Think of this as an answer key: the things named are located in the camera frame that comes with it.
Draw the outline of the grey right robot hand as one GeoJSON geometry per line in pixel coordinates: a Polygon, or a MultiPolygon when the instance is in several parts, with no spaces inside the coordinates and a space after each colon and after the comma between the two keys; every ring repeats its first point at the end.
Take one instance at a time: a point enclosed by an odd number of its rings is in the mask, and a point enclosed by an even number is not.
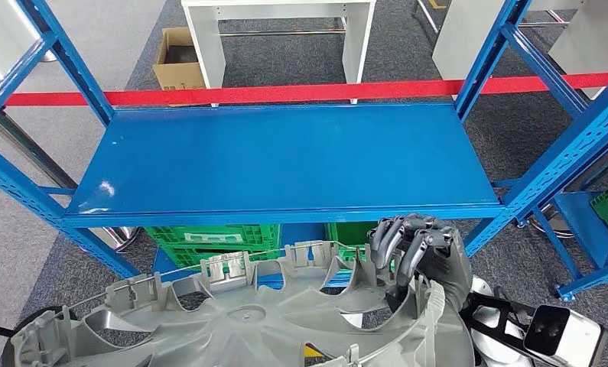
{"type": "Polygon", "coordinates": [[[391,312],[408,295],[417,273],[444,288],[446,302],[459,312],[470,292],[473,273],[458,229],[435,216],[411,213],[382,218],[367,232],[369,253],[377,270],[390,266],[396,250],[402,258],[395,272],[395,285],[385,293],[391,312]]]}

